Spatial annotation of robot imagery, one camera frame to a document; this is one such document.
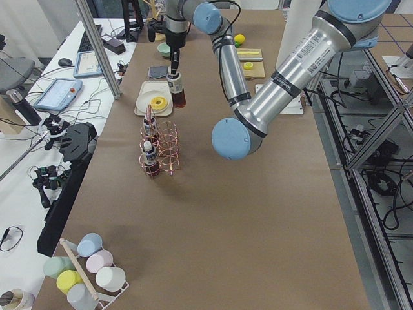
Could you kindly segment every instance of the black mouse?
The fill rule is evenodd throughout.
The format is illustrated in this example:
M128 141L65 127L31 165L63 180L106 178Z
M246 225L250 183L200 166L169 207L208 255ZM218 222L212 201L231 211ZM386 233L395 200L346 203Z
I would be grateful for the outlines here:
M73 65L73 62L70 59L61 58L61 59L59 59L58 64L61 67L70 67L71 65Z

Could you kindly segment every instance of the blue mug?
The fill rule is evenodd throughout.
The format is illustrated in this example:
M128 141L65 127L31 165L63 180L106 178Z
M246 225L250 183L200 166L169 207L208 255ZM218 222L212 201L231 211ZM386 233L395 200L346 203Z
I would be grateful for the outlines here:
M87 234L77 245L77 252L82 257L89 257L102 248L102 237L94 232Z

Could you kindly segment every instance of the keyboard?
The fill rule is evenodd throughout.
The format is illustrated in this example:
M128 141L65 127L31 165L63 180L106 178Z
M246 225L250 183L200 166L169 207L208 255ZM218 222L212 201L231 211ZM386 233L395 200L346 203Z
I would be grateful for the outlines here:
M101 35L102 25L96 25L96 29L97 29L97 32L99 32L99 35ZM92 44L86 32L83 32L82 40L80 40L80 45L79 45L79 48L77 49L77 52L88 52L90 50L93 50Z

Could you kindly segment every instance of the white desk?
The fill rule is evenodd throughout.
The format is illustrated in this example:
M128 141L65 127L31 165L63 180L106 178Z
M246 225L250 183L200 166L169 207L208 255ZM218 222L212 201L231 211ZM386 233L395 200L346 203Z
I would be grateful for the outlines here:
M104 33L111 33L113 29L123 26L122 19L111 19L110 24L108 19L96 19L97 24L102 24ZM61 58L76 60L76 52L79 47L81 36L84 28L79 24L73 29L66 41L57 51L50 64L45 68L43 73L47 73L59 65L57 62ZM135 43L127 43L124 41L126 52L121 55L116 55L113 52L106 50L112 68L117 68L117 63L123 61L128 63L134 52ZM49 78L73 78L73 69L67 68L55 71L46 75ZM74 102L62 113L61 117L69 122L74 120L77 110L82 107L82 104L87 101L98 88L99 90L107 88L105 80L101 77L94 77L83 79L83 87L80 94ZM41 78L37 85L34 85L31 92L42 91L51 83L51 80ZM27 97L32 103L35 102L35 96ZM110 107L114 101L114 97L109 89L100 92L94 96L94 99L100 99L101 104L97 114L82 114L79 119L91 118L99 116L98 118L88 119L86 121L94 124L97 134L100 135L105 126L105 117L110 112ZM99 102L93 101L88 109L88 112L97 111ZM47 117L48 114L40 113L42 117ZM18 136L5 136L0 133L0 138L11 139L25 139L34 134L27 129L24 129ZM29 148L30 141L9 141L0 140L0 174L3 173L24 151ZM20 244L10 252L0 252L0 294L11 289L20 288L37 296L40 286L43 283L43 264L47 257L37 253L37 239L45 224L44 218L47 209L44 209L40 202L40 196L34 187L32 187L32 180L27 174L27 170L33 166L38 167L59 165L62 160L62 155L58 153L56 148L50 151L45 151L43 148L33 153L30 153L1 183L0 183L0 233L9 226L18 226L24 231L23 238ZM46 190L46 195L52 201L54 197L53 192Z

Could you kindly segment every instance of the blue case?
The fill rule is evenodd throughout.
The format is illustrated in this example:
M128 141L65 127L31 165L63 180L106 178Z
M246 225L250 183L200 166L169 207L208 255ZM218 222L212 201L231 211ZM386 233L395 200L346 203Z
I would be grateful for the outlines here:
M77 53L73 77L77 79L101 76L102 69L94 51Z
M79 79L54 79L33 107L36 110L60 112L76 98L82 85Z

